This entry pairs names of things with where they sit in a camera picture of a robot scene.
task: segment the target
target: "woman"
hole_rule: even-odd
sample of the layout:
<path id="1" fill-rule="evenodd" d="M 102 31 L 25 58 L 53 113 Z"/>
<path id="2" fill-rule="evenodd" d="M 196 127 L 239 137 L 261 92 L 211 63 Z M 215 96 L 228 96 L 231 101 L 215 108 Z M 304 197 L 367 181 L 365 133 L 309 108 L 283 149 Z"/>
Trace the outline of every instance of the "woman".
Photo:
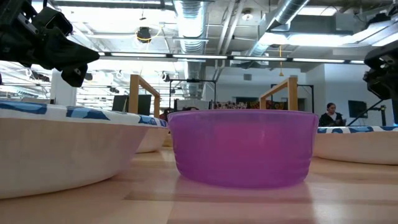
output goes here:
<path id="1" fill-rule="evenodd" d="M 343 116 L 341 113 L 336 112 L 336 105 L 334 103 L 328 103 L 326 107 L 326 113 L 319 119 L 319 127 L 345 126 Z"/>

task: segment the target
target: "wooden table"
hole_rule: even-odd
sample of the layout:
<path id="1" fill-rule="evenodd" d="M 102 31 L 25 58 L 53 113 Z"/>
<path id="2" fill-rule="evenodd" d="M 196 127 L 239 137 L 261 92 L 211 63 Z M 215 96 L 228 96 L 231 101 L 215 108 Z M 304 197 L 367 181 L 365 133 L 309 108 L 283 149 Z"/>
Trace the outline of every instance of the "wooden table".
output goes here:
<path id="1" fill-rule="evenodd" d="M 398 166 L 314 158 L 305 183 L 238 190 L 181 177 L 163 150 L 97 184 L 0 200 L 0 223 L 398 223 Z"/>

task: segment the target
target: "white bowl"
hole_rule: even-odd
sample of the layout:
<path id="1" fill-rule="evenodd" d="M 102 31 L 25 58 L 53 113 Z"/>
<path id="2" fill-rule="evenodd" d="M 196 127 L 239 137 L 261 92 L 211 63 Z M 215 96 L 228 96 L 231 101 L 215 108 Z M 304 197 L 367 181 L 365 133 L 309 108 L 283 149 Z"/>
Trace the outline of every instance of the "white bowl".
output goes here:
<path id="1" fill-rule="evenodd" d="M 138 147 L 137 153 L 154 152 L 160 149 L 169 134 L 168 129 L 151 128 Z"/>
<path id="2" fill-rule="evenodd" d="M 159 119 L 0 101 L 0 198 L 42 194 L 110 178 L 128 168 Z"/>
<path id="3" fill-rule="evenodd" d="M 398 165 L 398 127 L 318 128 L 314 156 L 346 162 Z"/>

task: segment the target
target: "wooden frame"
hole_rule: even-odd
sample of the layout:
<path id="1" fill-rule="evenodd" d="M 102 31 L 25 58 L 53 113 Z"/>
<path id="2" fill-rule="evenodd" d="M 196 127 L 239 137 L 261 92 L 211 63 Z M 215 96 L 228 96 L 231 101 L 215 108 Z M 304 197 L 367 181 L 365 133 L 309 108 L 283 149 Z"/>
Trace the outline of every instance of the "wooden frame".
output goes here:
<path id="1" fill-rule="evenodd" d="M 288 110 L 299 110 L 299 102 L 297 98 L 297 77 L 289 77 L 288 79 L 284 80 L 280 84 L 272 87 L 269 91 L 265 94 L 260 96 L 260 109 L 266 110 L 267 109 L 267 98 L 272 96 L 273 94 L 287 88 L 288 92 Z"/>
<path id="2" fill-rule="evenodd" d="M 147 83 L 139 75 L 130 76 L 130 96 L 129 96 L 129 113 L 138 113 L 138 94 L 139 86 L 143 87 L 155 97 L 154 117 L 160 116 L 160 93 L 156 91 L 149 83 Z"/>

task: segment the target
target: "black jacket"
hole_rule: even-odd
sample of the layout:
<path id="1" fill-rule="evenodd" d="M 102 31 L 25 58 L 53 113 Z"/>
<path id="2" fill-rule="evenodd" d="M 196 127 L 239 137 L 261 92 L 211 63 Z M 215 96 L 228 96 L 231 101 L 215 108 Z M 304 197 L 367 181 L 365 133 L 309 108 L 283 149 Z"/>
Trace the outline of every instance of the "black jacket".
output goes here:
<path id="1" fill-rule="evenodd" d="M 340 120 L 343 122 L 343 116 L 341 113 L 336 113 L 336 121 Z M 333 120 L 327 113 L 324 113 L 319 119 L 319 127 L 335 127 L 335 126 L 344 126 L 344 123 L 336 124 L 336 121 Z"/>

